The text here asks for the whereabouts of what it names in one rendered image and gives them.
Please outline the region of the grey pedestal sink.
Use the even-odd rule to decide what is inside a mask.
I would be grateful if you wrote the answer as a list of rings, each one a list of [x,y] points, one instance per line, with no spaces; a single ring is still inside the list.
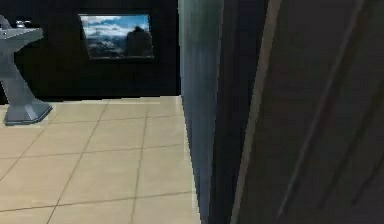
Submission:
[[[6,126],[38,123],[52,110],[49,103],[35,97],[14,61],[16,52],[42,38],[41,28],[12,28],[0,14],[0,83],[8,101]]]

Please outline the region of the framed sky landscape picture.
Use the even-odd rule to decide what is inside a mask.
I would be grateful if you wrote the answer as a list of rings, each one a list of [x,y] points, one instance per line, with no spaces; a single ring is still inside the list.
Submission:
[[[152,59],[148,13],[79,14],[90,59]]]

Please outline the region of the dark brown room door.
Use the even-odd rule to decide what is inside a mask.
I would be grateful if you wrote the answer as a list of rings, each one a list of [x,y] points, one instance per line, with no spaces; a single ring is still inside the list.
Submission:
[[[230,224],[384,224],[384,0],[270,0]]]

